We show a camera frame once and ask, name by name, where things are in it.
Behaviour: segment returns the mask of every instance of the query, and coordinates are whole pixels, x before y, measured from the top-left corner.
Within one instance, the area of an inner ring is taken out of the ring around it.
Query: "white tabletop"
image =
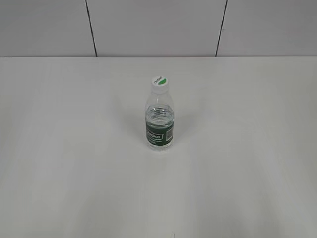
[[[314,57],[1,58],[0,237],[315,238],[316,91]]]

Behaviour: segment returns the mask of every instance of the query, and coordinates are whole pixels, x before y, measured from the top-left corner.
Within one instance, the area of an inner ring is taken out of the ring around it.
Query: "white bottle cap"
[[[168,79],[163,76],[154,77],[151,81],[151,90],[157,94],[168,92]]]

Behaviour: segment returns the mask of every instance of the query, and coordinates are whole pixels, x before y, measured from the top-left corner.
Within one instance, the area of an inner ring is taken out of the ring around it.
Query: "plastic bottle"
[[[145,121],[148,145],[157,151],[167,150],[173,144],[174,102],[168,92],[168,79],[163,76],[151,81]]]

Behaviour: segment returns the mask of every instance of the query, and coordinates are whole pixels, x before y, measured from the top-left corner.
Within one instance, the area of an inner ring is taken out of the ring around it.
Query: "green label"
[[[147,124],[147,139],[157,146],[163,146],[170,143],[173,139],[174,123],[166,128],[155,128]]]

